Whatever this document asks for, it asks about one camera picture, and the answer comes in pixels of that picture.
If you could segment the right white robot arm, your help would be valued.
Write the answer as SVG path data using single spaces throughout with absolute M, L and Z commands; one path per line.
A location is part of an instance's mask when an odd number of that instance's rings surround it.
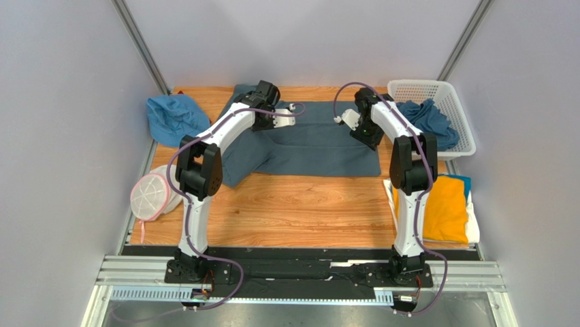
M 379 138 L 392 141 L 389 176 L 398 191 L 398 222 L 387 275 L 396 285 L 406 285 L 425 271 L 423 222 L 426 201 L 437 177 L 436 136 L 411 124 L 396 103 L 370 87 L 355 94 L 358 118 L 351 136 L 372 150 Z

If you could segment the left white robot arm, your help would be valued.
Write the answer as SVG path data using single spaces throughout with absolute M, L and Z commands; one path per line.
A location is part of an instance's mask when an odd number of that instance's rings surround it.
M 278 87 L 262 80 L 255 90 L 235 97 L 214 125 L 182 139 L 171 161 L 179 183 L 175 190 L 184 198 L 184 218 L 180 243 L 167 264 L 167 282 L 200 283 L 210 274 L 208 218 L 213 196 L 223 182 L 222 153 L 246 130 L 274 128 L 279 99 Z

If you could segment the white plastic basket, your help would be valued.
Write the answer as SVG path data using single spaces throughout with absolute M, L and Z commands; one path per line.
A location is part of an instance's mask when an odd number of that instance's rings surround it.
M 458 133 L 459 141 L 453 148 L 439 151 L 440 160 L 450 161 L 471 156 L 476 152 L 468 119 L 455 88 L 450 83 L 438 80 L 391 80 L 387 89 L 396 102 L 412 101 L 420 104 L 426 99 L 432 99 L 434 105 L 448 118 L 450 127 Z

